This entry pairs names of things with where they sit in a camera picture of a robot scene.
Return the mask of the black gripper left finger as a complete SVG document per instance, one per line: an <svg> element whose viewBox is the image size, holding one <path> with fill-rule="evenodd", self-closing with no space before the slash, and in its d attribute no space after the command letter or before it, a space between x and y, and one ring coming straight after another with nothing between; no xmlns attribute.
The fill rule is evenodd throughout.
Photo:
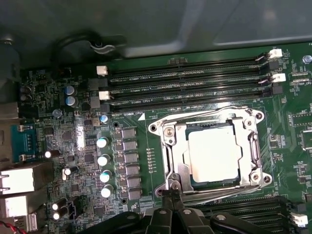
<svg viewBox="0 0 312 234"><path fill-rule="evenodd" d="M173 217L173 190L161 193L162 206L144 215L123 212L85 230L86 234L169 234Z"/></svg>

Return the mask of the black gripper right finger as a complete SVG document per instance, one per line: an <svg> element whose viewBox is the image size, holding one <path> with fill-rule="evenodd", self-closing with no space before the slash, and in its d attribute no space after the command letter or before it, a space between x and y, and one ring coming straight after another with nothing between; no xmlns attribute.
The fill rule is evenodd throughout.
<svg viewBox="0 0 312 234"><path fill-rule="evenodd" d="M228 213L216 213L206 219L198 209L186 208L180 192L171 192L174 212L188 234L267 234L268 231L257 225Z"/></svg>

